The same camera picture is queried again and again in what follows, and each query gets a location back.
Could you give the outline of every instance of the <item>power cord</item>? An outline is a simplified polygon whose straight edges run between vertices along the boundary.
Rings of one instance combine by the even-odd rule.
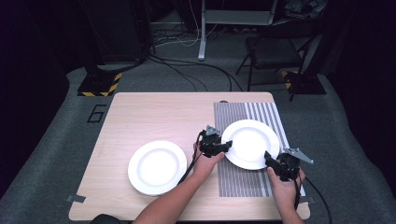
[[[323,195],[320,193],[320,191],[317,189],[317,187],[315,187],[315,185],[309,180],[308,176],[305,177],[305,180],[308,181],[308,183],[312,186],[312,188],[319,195],[320,199],[323,201],[324,205],[326,206],[327,215],[329,216],[329,223],[332,224],[332,214],[330,212],[329,205],[327,205],[326,200],[324,199]]]
[[[195,91],[197,91],[197,89],[196,89],[195,85],[188,79],[188,77],[189,77],[189,78],[192,78],[192,79],[194,79],[194,80],[196,80],[196,81],[198,81],[199,83],[201,83],[201,84],[204,86],[205,90],[207,91],[206,85],[205,85],[202,81],[200,81],[198,78],[191,77],[191,76],[188,76],[188,75],[186,75],[186,74],[180,72],[179,70],[177,70],[176,68],[174,68],[174,67],[172,66],[172,65],[174,65],[174,64],[166,63],[166,62],[164,61],[164,59],[162,59],[162,58],[159,58],[159,57],[154,57],[154,58],[160,60],[160,62],[155,61],[155,60],[153,60],[150,56],[148,56],[148,59],[149,59],[149,60],[151,60],[151,61],[153,61],[153,62],[155,62],[155,63],[164,64],[164,65],[170,67],[171,69],[175,70],[179,75],[181,75],[183,78],[185,78],[187,81],[190,82],[190,84],[194,87],[194,90],[195,90]]]
[[[193,46],[195,43],[197,43],[199,40],[201,40],[201,37],[200,37],[200,29],[199,29],[199,26],[198,26],[198,21],[196,20],[195,15],[194,15],[194,12],[193,12],[193,10],[192,10],[191,0],[189,0],[189,5],[190,5],[191,15],[192,15],[192,18],[193,18],[194,23],[195,23],[195,28],[196,28],[196,31],[197,31],[196,37],[195,37],[193,40],[182,40],[178,35],[166,36],[166,37],[164,37],[164,38],[159,38],[159,39],[157,39],[156,42],[159,41],[159,40],[163,40],[163,39],[165,39],[165,40],[168,40],[168,39],[176,39],[176,40],[178,40],[178,41],[174,41],[174,42],[166,42],[166,41],[165,41],[165,42],[162,42],[161,44],[154,43],[154,45],[155,45],[156,48],[159,47],[159,46],[168,45],[168,44],[182,44],[184,47],[191,47],[191,46]],[[222,4],[221,4],[221,8],[223,8],[223,7],[224,7],[224,0],[222,1]],[[217,26],[218,26],[218,25],[215,24],[215,26],[212,28],[212,30],[211,30],[209,33],[207,33],[207,34],[205,35],[205,37],[209,37],[209,36],[212,34],[212,32],[216,29]],[[182,37],[188,36],[188,32],[183,32],[182,34],[184,34]]]
[[[158,57],[158,56],[156,56],[156,55],[152,55],[152,54],[149,54],[148,56],[149,56],[149,57],[156,58],[156,59],[161,60],[161,61],[164,61],[164,62],[165,62],[165,61],[174,62],[174,64],[168,63],[169,65],[173,65],[173,66],[198,65],[198,66],[206,66],[206,67],[215,68],[215,69],[219,70],[221,73],[223,73],[223,74],[228,78],[229,84],[230,84],[230,89],[229,89],[229,91],[232,91],[232,90],[233,90],[233,83],[232,83],[231,79],[232,79],[233,82],[235,82],[235,84],[238,86],[239,90],[240,90],[240,91],[243,91],[243,90],[242,90],[242,87],[239,85],[239,83],[236,81],[236,79],[235,79],[231,74],[229,74],[229,73],[228,73],[227,71],[225,71],[224,69],[219,68],[219,67],[217,67],[217,66],[215,66],[215,65],[208,64],[208,63],[196,63],[196,62],[188,62],[188,61],[181,61],[181,60],[164,59],[164,58],[160,58],[160,57]]]
[[[187,178],[187,176],[189,175],[189,173],[190,173],[192,167],[195,165],[195,163],[198,161],[198,159],[202,156],[202,153],[203,153],[203,152],[201,151],[201,153],[199,154],[199,156],[196,157],[197,151],[198,151],[198,144],[199,144],[199,138],[200,138],[200,136],[201,136],[201,133],[198,134],[197,140],[196,140],[195,145],[194,145],[194,153],[192,154],[192,162],[191,162],[189,168],[187,169],[186,173],[184,173],[184,175],[183,175],[183,176],[180,178],[180,180],[178,181],[178,183],[177,183],[178,185],[179,185],[181,182],[183,182],[183,181]]]
[[[155,48],[163,46],[163,45],[168,45],[168,44],[176,44],[176,43],[181,43],[183,44],[184,42],[191,42],[191,41],[196,41],[196,40],[183,40],[183,38],[190,36],[190,33],[188,33],[187,31],[181,31],[177,34],[172,34],[169,35],[169,32],[177,32],[176,27],[173,29],[158,29],[158,30],[154,30],[153,33],[155,34],[155,40],[154,40],[154,46]],[[171,39],[176,39],[178,41],[175,42],[167,42],[168,40]]]
[[[300,174],[297,174],[297,176],[300,178],[300,183],[302,183]],[[294,187],[296,188],[296,197],[294,200],[294,208],[297,210],[298,204],[300,202],[301,193],[300,193],[300,188],[298,187],[298,184],[297,184],[297,180],[293,179],[293,181],[294,181]]]

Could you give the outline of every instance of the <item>striped mat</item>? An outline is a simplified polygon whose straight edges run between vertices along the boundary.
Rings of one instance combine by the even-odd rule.
[[[220,134],[241,119],[255,119],[271,127],[280,148],[289,147],[275,103],[214,103],[215,127]],[[218,164],[220,197],[272,197],[266,169],[246,170],[224,158]]]

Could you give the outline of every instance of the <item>white plate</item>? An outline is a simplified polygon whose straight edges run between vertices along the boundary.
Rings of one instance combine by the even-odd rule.
[[[233,140],[233,146],[225,156],[233,164],[248,170],[266,167],[264,154],[268,151],[272,158],[279,154],[279,139],[266,124],[253,119],[242,119],[224,130],[221,143]]]
[[[139,192],[158,196],[174,188],[186,169],[186,155],[178,145],[154,141],[143,145],[132,156],[128,176]]]

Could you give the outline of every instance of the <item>person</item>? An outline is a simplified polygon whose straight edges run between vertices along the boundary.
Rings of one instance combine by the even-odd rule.
[[[139,223],[176,223],[191,198],[201,185],[212,173],[215,165],[224,157],[224,152],[208,158],[201,156],[193,167],[193,173],[179,185],[166,192],[150,203],[136,218],[134,224]],[[267,168],[272,182],[272,191],[276,201],[276,207],[284,223],[303,223],[294,209],[295,185],[293,181],[282,182],[272,168]],[[300,169],[300,178],[297,183],[300,186],[305,179],[303,170]]]

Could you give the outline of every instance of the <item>yellow and black tape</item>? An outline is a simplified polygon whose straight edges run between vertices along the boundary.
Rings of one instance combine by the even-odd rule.
[[[114,81],[109,87],[108,91],[100,91],[100,92],[95,92],[95,91],[80,91],[78,93],[78,96],[111,96],[113,95],[114,91],[116,90],[117,86],[119,85],[120,79],[122,77],[122,74],[118,74],[114,77]]]
[[[282,77],[283,77],[283,79],[287,82],[287,83],[285,83],[286,84],[286,89],[288,90],[289,88],[290,88],[290,80],[289,80],[289,78],[288,78],[288,72],[286,72],[286,71],[282,71],[281,72],[281,75],[282,75]]]

